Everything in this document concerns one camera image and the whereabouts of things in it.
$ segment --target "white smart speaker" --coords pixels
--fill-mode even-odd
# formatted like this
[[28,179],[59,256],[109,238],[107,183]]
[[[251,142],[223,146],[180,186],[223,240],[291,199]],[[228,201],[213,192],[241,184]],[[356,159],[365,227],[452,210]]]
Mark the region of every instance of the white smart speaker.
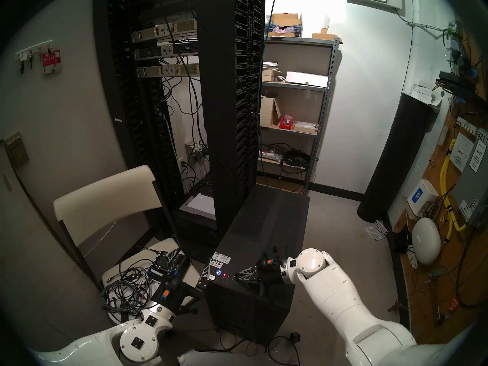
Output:
[[430,265],[441,251],[441,237],[432,219],[421,218],[412,230],[412,245],[420,263]]

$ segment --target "dell server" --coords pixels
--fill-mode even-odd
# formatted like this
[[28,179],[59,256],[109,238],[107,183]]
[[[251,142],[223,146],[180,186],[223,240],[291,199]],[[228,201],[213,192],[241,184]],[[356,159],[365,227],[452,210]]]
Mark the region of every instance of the dell server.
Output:
[[199,76],[200,65],[199,64],[186,64],[186,68],[182,64],[167,64],[159,66],[146,66],[137,68],[137,77],[153,78],[153,77],[186,77]]
[[168,43],[161,46],[137,49],[134,51],[135,60],[174,58],[178,55],[197,56],[198,42]]
[[178,35],[197,35],[197,20],[174,22],[168,25],[165,23],[156,25],[155,27],[147,28],[141,31],[134,31],[131,35],[133,43],[144,42],[146,40],[162,40],[171,39]]

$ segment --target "white paper sign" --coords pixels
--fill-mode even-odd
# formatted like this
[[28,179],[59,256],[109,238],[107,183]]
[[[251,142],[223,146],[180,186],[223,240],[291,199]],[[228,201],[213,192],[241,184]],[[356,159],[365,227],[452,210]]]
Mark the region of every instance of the white paper sign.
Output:
[[480,167],[481,164],[481,160],[485,155],[485,151],[486,151],[486,144],[483,143],[481,139],[479,139],[478,144],[474,149],[473,157],[471,157],[471,161],[470,161],[470,167],[471,169],[473,169],[473,172],[476,173],[478,171],[478,168]]
[[215,252],[214,255],[212,256],[214,260],[218,260],[223,263],[229,263],[230,257],[229,256],[224,256],[223,254]]

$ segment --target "yellow cable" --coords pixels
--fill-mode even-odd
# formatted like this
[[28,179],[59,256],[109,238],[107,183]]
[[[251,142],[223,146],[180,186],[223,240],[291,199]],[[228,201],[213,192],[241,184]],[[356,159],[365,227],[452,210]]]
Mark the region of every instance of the yellow cable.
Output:
[[[451,141],[451,144],[449,145],[449,151],[452,152],[452,149],[454,148],[455,143],[456,143],[456,139],[453,139]],[[443,163],[442,168],[441,168],[440,183],[441,183],[441,194],[445,195],[445,197],[443,198],[444,205],[449,211],[449,231],[448,231],[447,236],[445,237],[447,240],[450,239],[453,226],[456,229],[456,231],[458,231],[458,232],[464,231],[467,228],[466,224],[464,224],[461,227],[458,225],[456,216],[454,215],[454,212],[452,211],[452,206],[451,206],[451,203],[449,201],[448,194],[447,194],[447,187],[445,185],[446,178],[448,175],[448,167],[449,167],[449,155],[446,155],[446,157],[444,159],[444,163]]]

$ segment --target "black computer tower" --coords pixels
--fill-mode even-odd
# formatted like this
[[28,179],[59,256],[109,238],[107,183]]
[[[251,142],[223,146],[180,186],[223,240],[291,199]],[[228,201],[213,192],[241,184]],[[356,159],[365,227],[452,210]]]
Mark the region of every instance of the black computer tower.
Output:
[[235,278],[254,266],[262,254],[296,257],[303,246],[310,198],[271,187],[255,185],[217,252],[228,258],[220,268],[210,265],[206,300],[214,324],[241,337],[268,344],[290,311],[295,285],[265,288]]

